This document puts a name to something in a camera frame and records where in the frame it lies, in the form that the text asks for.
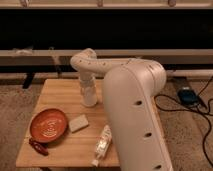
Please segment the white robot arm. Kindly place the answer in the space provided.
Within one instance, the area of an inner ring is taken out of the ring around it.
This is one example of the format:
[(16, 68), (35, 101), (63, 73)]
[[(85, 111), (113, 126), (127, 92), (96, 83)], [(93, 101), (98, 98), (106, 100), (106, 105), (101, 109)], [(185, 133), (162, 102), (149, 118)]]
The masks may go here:
[(97, 103), (96, 74), (104, 76), (102, 99), (121, 171), (173, 171), (153, 97), (166, 83), (163, 66), (153, 60), (99, 59), (85, 49), (70, 60), (79, 72), (83, 104)]

